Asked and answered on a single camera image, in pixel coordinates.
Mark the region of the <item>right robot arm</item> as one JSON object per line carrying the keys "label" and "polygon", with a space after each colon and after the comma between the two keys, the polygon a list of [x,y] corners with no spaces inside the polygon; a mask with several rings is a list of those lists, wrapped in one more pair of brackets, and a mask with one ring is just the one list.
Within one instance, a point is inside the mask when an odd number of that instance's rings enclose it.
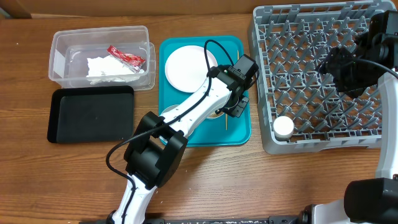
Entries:
{"label": "right robot arm", "polygon": [[397,11],[372,16],[350,52],[335,47],[317,66],[351,99],[377,86],[381,102],[381,152],[373,179],[352,181],[343,199],[309,205],[296,223],[397,223]]}

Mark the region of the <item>white napkin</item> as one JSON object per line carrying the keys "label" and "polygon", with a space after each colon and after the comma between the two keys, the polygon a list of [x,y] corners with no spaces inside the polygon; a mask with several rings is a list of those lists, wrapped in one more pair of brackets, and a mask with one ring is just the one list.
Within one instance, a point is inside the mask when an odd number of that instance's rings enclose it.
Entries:
{"label": "white napkin", "polygon": [[143,69],[138,72],[131,70],[112,56],[87,58],[87,61],[89,70],[86,77],[96,77],[90,81],[91,85],[102,82],[132,82],[138,80],[140,74],[144,73]]}

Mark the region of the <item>red snack wrapper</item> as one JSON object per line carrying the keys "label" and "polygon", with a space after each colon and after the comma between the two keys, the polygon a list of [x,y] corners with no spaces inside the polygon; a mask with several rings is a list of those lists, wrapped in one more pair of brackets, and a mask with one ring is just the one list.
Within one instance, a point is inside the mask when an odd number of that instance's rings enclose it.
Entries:
{"label": "red snack wrapper", "polygon": [[142,66],[146,62],[146,59],[134,54],[124,53],[112,45],[107,48],[107,52],[116,60],[120,61],[123,65],[127,66],[130,70],[136,73],[141,70]]}

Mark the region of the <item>white cup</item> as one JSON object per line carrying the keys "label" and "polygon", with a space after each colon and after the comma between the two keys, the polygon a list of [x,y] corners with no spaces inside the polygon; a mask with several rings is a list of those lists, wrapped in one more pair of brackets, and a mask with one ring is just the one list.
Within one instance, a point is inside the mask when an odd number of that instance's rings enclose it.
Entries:
{"label": "white cup", "polygon": [[278,141],[289,140],[294,132],[294,122],[288,116],[279,116],[273,122],[274,136]]}

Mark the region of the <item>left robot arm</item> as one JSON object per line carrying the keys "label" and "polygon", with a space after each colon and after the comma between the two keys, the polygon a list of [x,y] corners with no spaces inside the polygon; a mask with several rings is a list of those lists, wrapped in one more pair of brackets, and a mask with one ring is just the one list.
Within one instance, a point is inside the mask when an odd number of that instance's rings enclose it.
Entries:
{"label": "left robot arm", "polygon": [[162,187],[177,170],[188,137],[213,113],[240,117],[248,105],[243,93],[252,87],[259,67],[247,55],[234,65],[211,67],[199,89],[174,109],[157,116],[148,112],[133,136],[110,151],[126,146],[126,170],[109,169],[127,179],[117,210],[107,223],[143,223],[146,208],[156,189]]}

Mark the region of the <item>white round plate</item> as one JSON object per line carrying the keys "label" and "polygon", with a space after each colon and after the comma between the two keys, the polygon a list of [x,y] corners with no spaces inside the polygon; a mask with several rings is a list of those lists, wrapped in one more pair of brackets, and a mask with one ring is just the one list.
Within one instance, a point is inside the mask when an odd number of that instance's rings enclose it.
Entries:
{"label": "white round plate", "polygon": [[165,63],[165,76],[177,90],[194,93],[206,80],[208,72],[204,48],[186,45],[173,51]]}

